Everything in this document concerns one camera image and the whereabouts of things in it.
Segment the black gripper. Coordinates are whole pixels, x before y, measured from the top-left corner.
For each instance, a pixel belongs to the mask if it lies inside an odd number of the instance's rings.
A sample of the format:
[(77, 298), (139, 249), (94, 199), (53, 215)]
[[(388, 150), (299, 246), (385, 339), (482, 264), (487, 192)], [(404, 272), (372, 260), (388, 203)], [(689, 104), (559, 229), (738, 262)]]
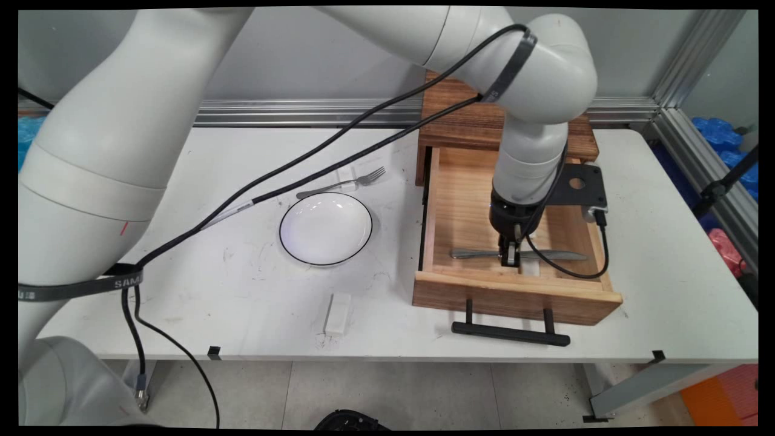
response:
[(532, 234), (544, 212), (544, 204), (518, 205), (501, 197), (496, 190), (490, 194), (490, 225), (498, 232), (498, 257), (504, 267), (521, 265), (521, 240)]

